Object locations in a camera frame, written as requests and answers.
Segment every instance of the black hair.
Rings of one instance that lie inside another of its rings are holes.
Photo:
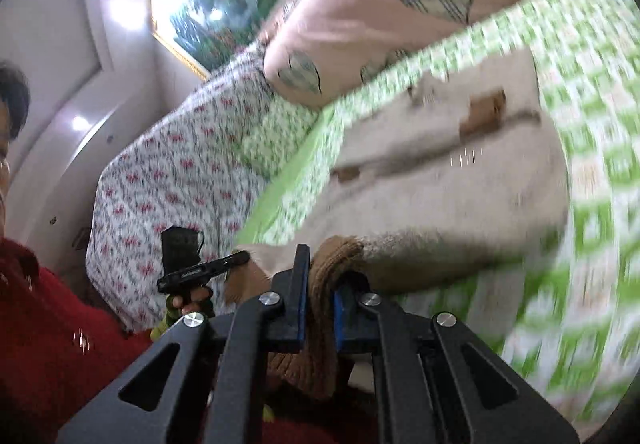
[[[0,101],[4,102],[9,110],[11,121],[9,138],[13,141],[27,122],[31,94],[23,72],[12,63],[1,60]]]

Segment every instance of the finger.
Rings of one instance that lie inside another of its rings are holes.
[[[190,312],[200,312],[200,304],[196,302],[192,302],[180,311],[182,315],[188,314]]]
[[[196,289],[191,289],[191,302],[204,301],[210,298],[212,292],[209,287],[197,287]]]

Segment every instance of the white fabric with red flowers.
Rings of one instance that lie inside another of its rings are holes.
[[[164,272],[160,233],[190,227],[204,234],[203,259],[227,255],[268,184],[233,153],[273,97],[263,57],[258,43],[249,46],[100,176],[86,271],[129,329],[164,317],[165,297],[156,289]],[[222,280],[209,284],[216,313],[226,309]]]

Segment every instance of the green checkered bed sheet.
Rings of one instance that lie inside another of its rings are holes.
[[[463,319],[580,429],[606,420],[640,364],[640,12],[633,0],[525,0],[403,60],[325,108],[240,240],[284,243],[328,180],[344,129],[425,70],[529,46],[569,169],[566,230],[540,254],[399,298]]]

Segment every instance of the metal bolt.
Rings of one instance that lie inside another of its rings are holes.
[[[450,312],[441,312],[436,317],[436,323],[441,327],[452,327],[456,324],[456,317]]]
[[[260,294],[258,299],[263,305],[276,305],[276,303],[280,301],[280,294],[267,291],[266,293]]]
[[[183,318],[184,324],[194,328],[204,323],[204,314],[202,312],[190,312]]]
[[[380,305],[382,298],[380,294],[376,293],[365,293],[360,297],[360,303],[366,305],[367,307],[375,307],[376,305]]]

